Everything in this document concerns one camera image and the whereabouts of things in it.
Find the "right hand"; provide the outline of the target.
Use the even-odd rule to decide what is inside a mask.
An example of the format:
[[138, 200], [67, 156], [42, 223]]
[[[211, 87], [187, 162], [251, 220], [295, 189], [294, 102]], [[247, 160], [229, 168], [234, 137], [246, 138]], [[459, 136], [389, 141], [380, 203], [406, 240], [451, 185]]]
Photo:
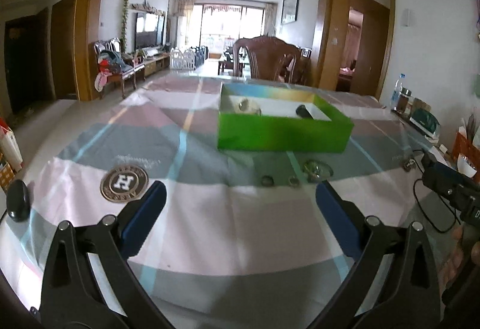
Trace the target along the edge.
[[439, 273], [442, 290], [444, 290], [448, 283], [456, 277], [457, 272], [461, 267], [462, 261], [465, 258], [465, 250], [462, 248], [461, 243], [463, 235], [464, 226], [456, 227], [456, 229], [452, 233], [452, 237], [456, 241], [456, 246], [454, 250], [452, 250], [451, 254], [448, 256]]

